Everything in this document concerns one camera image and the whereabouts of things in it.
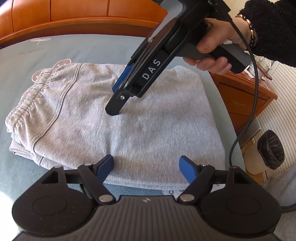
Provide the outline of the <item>person right forearm black sleeve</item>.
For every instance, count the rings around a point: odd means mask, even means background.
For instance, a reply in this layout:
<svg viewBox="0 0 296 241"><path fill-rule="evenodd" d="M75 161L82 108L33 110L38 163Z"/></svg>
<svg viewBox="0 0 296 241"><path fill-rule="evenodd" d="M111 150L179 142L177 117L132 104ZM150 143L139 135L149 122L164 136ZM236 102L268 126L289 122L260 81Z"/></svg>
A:
<svg viewBox="0 0 296 241"><path fill-rule="evenodd" d="M239 13L254 27L253 54L295 67L295 1L247 1Z"/></svg>

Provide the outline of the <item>person right hand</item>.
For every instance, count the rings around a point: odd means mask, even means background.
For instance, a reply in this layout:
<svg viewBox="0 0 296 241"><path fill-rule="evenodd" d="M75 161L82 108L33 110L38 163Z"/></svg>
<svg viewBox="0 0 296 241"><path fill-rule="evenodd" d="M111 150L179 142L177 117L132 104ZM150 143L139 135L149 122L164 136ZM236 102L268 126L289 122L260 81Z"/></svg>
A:
<svg viewBox="0 0 296 241"><path fill-rule="evenodd" d="M249 23L242 18L233 18L233 23L240 30L245 40L249 43L252 36L255 36L255 32L249 28ZM238 44L241 49L245 50L246 46L233 29L229 22L219 21L216 19L207 18L205 20L209 26L208 32L203 39L197 44L197 50L201 53L210 53L218 45L222 44L226 40L232 41ZM202 60L195 60L191 58L184 58L184 61L191 66L196 66L200 70L209 71L218 75L224 75L231 69L231 64L228 63L226 57L220 57L218 59L204 58Z"/></svg>

